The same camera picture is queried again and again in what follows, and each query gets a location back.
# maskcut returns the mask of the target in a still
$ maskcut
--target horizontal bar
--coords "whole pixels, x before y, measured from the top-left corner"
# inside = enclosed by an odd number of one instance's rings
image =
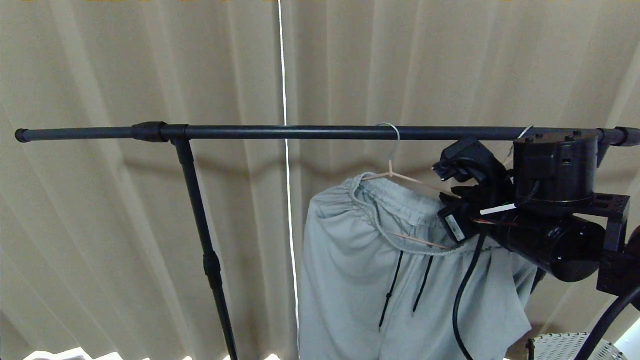
[[[514,140],[524,127],[472,127],[472,126],[398,126],[402,140],[459,140],[474,137],[478,140]],[[558,131],[581,130],[597,132],[601,142],[611,145],[633,146],[640,143],[640,130],[631,127],[616,129],[567,129],[534,127],[528,135]],[[147,122],[133,127],[90,127],[81,129],[19,129],[18,141],[77,140],[136,138],[167,142],[182,139],[305,139],[305,140],[393,140],[394,129],[388,126],[189,126]]]

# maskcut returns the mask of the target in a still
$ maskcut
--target hanger hook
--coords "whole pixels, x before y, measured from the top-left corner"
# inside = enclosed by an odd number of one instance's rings
[[[398,128],[395,125],[389,124],[388,122],[383,122],[381,124],[378,124],[378,126],[382,126],[382,125],[388,125],[390,127],[393,127],[394,130],[396,130],[396,134],[398,135],[398,139],[396,140],[396,144],[394,146],[394,149],[391,150],[391,152],[389,153],[389,161],[392,161],[394,159],[394,156],[396,155],[396,151],[398,150],[398,146],[400,145],[400,130],[398,130]]]

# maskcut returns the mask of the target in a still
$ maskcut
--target black drawstring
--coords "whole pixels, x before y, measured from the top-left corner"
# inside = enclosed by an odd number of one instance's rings
[[[415,312],[415,310],[418,308],[418,303],[420,302],[422,291],[424,291],[424,285],[427,283],[427,277],[429,276],[429,271],[431,270],[431,264],[433,264],[433,256],[429,258],[429,265],[427,265],[427,271],[424,272],[424,279],[422,280],[422,286],[420,287],[420,292],[418,293],[418,297],[415,299],[415,304],[413,305],[413,312]]]
[[[398,267],[396,268],[396,274],[394,275],[394,282],[391,284],[391,289],[389,289],[389,293],[387,294],[387,301],[385,302],[385,308],[382,310],[382,316],[380,317],[380,324],[378,325],[378,329],[382,329],[382,323],[385,321],[385,313],[387,313],[387,306],[389,306],[389,299],[391,299],[391,295],[394,292],[394,288],[396,287],[396,280],[398,280],[398,273],[400,272],[400,264],[402,263],[402,256],[404,255],[404,251],[400,252],[400,258],[398,259]]]

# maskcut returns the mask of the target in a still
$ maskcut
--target fabric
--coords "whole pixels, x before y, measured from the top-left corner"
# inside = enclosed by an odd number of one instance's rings
[[[464,359],[452,308],[477,237],[455,247],[436,216],[440,201],[385,178],[362,181],[368,175],[310,203],[300,291],[302,360]],[[524,306],[535,274],[534,265],[487,239],[459,312],[461,336],[474,359],[502,359],[531,329]]]

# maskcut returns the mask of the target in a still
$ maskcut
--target black pole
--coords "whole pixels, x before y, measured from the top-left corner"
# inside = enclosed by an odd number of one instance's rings
[[[202,204],[202,195],[200,194],[200,187],[198,185],[198,176],[196,175],[191,145],[189,144],[189,140],[179,138],[171,140],[171,143],[175,146],[178,152],[178,159],[180,159],[180,164],[184,171],[184,179],[187,182],[189,198],[191,199],[191,206],[193,207],[193,214],[196,218],[198,234],[200,235],[202,250],[204,251],[204,272],[207,274],[209,285],[211,286],[213,296],[216,299],[216,307],[218,308],[218,316],[220,317],[222,330],[225,333],[227,350],[229,351],[231,359],[237,360],[236,341],[234,340],[234,332],[231,329],[231,319],[227,309],[225,292],[222,289],[220,260],[218,259],[216,252],[213,250],[213,245],[211,244],[211,235],[209,234],[207,217],[204,212],[204,205]]]
[[[514,140],[524,127],[471,127],[471,126],[398,126],[402,140],[460,140],[474,137],[478,140]],[[640,144],[640,130],[633,127],[615,129],[561,129],[534,127],[527,135],[556,131],[596,132],[600,142],[612,146]],[[15,137],[20,142],[36,140],[74,140],[133,138],[150,142],[171,139],[307,139],[307,140],[393,140],[395,130],[388,126],[189,126],[168,125],[164,122],[145,122],[132,127],[95,127],[85,129],[19,129]]]

